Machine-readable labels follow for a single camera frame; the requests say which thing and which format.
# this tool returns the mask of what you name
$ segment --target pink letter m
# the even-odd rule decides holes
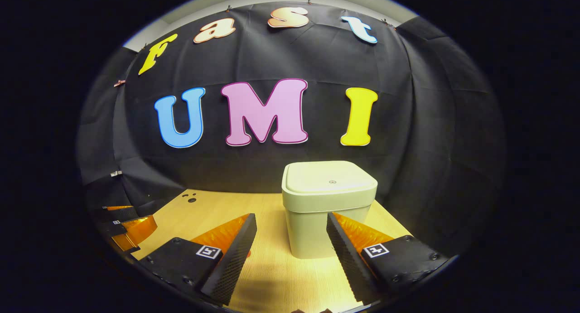
[[[302,143],[308,134],[302,129],[302,93],[308,83],[299,78],[284,78],[278,81],[266,104],[247,82],[236,82],[222,88],[230,108],[230,135],[226,143],[231,146],[249,144],[252,137],[244,129],[244,119],[261,143],[265,142],[274,119],[278,118],[278,129],[272,135],[277,143]]]

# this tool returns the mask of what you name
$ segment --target black fabric backdrop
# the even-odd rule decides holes
[[[270,12],[303,7],[301,28],[269,28]],[[358,39],[341,16],[371,26],[378,43]],[[194,44],[205,24],[234,18],[230,36]],[[156,64],[137,73],[151,45],[178,33]],[[308,82],[302,100],[302,144],[226,144],[228,105],[220,89],[249,82],[265,103],[283,78]],[[126,79],[120,88],[112,85]],[[165,144],[153,105],[176,96],[176,128],[189,129],[182,92],[203,87],[203,137],[190,148]],[[368,88],[372,107],[367,146],[342,146],[350,100],[345,90]],[[292,162],[348,160],[377,181],[377,201],[411,233],[446,255],[470,244],[502,183],[504,136],[491,88],[476,65],[449,37],[414,18],[394,30],[356,12],[325,5],[277,2],[234,8],[186,24],[135,56],[122,49],[96,80],[82,113],[78,162],[89,207],[110,198],[152,214],[185,188],[279,193]],[[115,170],[123,174],[110,177]]]

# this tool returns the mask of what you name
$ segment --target letter u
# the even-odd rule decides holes
[[[155,110],[159,118],[161,138],[174,148],[187,148],[199,142],[203,134],[203,119],[201,116],[201,97],[205,94],[204,88],[193,88],[183,92],[182,99],[187,103],[189,116],[189,130],[179,133],[175,129],[174,104],[175,96],[164,96],[155,102]]]

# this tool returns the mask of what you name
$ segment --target light wood surface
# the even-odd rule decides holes
[[[247,213],[256,215],[257,233],[230,309],[243,313],[290,313],[296,309],[319,313],[328,308],[339,313],[362,305],[354,299],[336,256],[310,260],[292,256],[281,193],[188,189],[153,214],[157,230],[139,244],[141,249],[133,256],[142,259],[173,237],[193,239]],[[410,235],[377,201],[371,205],[365,224],[395,238]]]

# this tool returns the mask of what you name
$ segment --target cutout letter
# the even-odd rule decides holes
[[[196,44],[204,43],[212,38],[229,36],[236,31],[236,28],[234,28],[234,19],[226,18],[206,24],[199,31],[201,32],[193,38],[193,42]]]
[[[372,103],[379,97],[374,91],[365,88],[348,88],[346,96],[350,99],[350,118],[346,134],[340,138],[340,144],[367,145],[371,143],[368,124],[371,120]]]
[[[141,75],[143,72],[153,67],[153,65],[155,65],[155,57],[161,56],[163,51],[165,51],[165,49],[167,48],[167,44],[170,43],[171,41],[174,41],[177,37],[178,34],[176,33],[173,36],[169,36],[163,39],[160,43],[153,45],[153,47],[149,49],[149,55],[147,55],[147,59],[145,59],[143,67],[141,67],[141,69],[139,70],[139,75]]]
[[[377,38],[369,36],[369,34],[367,33],[367,29],[371,30],[371,27],[361,22],[359,18],[354,18],[352,16],[341,16],[340,18],[348,22],[348,24],[350,25],[350,29],[354,32],[354,34],[357,37],[371,44],[377,43]]]
[[[174,148],[187,148],[196,144],[203,134],[203,119],[201,117],[201,97],[204,88],[193,88],[183,92],[182,99],[187,103],[189,115],[189,130],[186,133],[177,132],[174,124],[174,96],[164,96],[155,102],[155,110],[159,117],[159,130],[163,141]]]
[[[308,24],[308,14],[302,7],[282,7],[274,10],[268,20],[268,25],[272,28],[300,28]]]
[[[308,83],[299,78],[284,78],[278,81],[263,105],[260,98],[247,82],[236,82],[222,88],[230,108],[230,135],[226,143],[231,146],[249,144],[252,141],[244,127],[248,123],[253,134],[261,143],[265,142],[278,119],[278,129],[272,135],[277,143],[302,143],[308,134],[302,129],[302,93]]]

